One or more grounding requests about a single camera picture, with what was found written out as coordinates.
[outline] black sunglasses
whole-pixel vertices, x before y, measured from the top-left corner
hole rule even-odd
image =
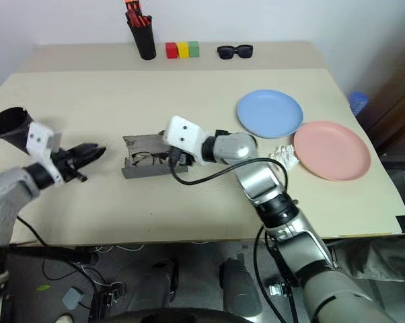
[[[235,53],[242,59],[249,59],[252,57],[254,47],[252,45],[220,46],[217,48],[217,52],[221,59],[232,59]]]

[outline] beige table surface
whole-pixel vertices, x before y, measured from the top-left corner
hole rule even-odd
[[[39,48],[0,87],[0,111],[27,108],[32,117],[63,131],[61,146],[107,146],[87,166],[86,183],[49,188],[22,212],[51,244],[249,239],[261,222],[232,174],[197,186],[171,176],[125,180],[124,135],[153,134],[177,114],[214,131],[243,131],[238,100],[255,89],[276,89],[302,106],[305,122],[331,120],[368,145],[369,172],[352,182],[318,178],[299,165],[289,173],[289,194],[323,237],[398,234],[405,208],[365,132],[348,108],[321,56],[305,42],[255,44],[252,59],[217,58],[216,44],[201,44],[201,57],[167,60],[162,45],[153,61],[133,45],[60,45]],[[260,156],[292,137],[258,139]],[[30,158],[0,141],[0,171]],[[223,166],[194,166],[191,180]],[[33,240],[20,223],[13,241]]]

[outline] yellow block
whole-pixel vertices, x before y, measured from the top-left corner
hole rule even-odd
[[[178,56],[181,59],[189,58],[189,46],[187,42],[177,42]]]

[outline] crumpled paper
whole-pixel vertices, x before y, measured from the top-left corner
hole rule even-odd
[[[298,163],[299,160],[295,157],[294,146],[278,146],[274,153],[269,155],[270,158],[280,162],[287,171],[292,170]]]

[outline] black cup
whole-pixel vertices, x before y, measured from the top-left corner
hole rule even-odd
[[[0,112],[0,138],[8,141],[24,153],[28,141],[32,117],[24,108],[9,108]]]
[[[145,27],[132,27],[128,23],[131,32],[133,32],[135,44],[142,59],[154,59],[156,57],[155,41],[153,40],[153,30],[151,24]]]

